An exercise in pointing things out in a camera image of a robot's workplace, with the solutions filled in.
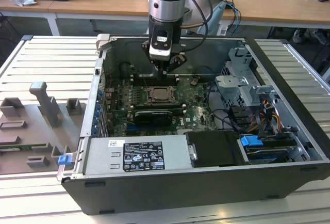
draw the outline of white paper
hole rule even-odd
[[[11,0],[15,5],[22,7],[23,5],[34,5],[35,0]]]
[[[123,147],[125,140],[109,140],[108,147]]]

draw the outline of motherboard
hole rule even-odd
[[[109,135],[182,135],[216,130],[207,107],[208,83],[199,76],[163,81],[147,76],[111,79],[106,89]]]

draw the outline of sticker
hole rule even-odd
[[[109,140],[108,147],[123,147],[125,140]]]
[[[163,146],[161,141],[123,143],[123,147],[124,171],[165,170]]]

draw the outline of aluminum slats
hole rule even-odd
[[[311,72],[280,41],[256,41],[293,92],[330,138],[329,92],[321,86]],[[257,72],[266,85],[271,84],[261,68],[257,68]]]
[[[40,37],[25,41],[0,78],[0,103],[19,98],[23,104],[38,104],[29,92],[31,83],[45,81],[47,94],[58,103],[68,98],[86,102],[94,72],[96,37]]]
[[[56,181],[55,175],[49,175],[0,181],[0,219],[14,224],[329,223],[329,198],[330,178],[309,182],[283,199],[87,216]]]

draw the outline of blue clip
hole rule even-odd
[[[263,146],[262,140],[257,135],[245,135],[241,138],[243,146]]]
[[[72,155],[61,155],[58,157],[57,163],[59,165],[72,165],[71,159]]]

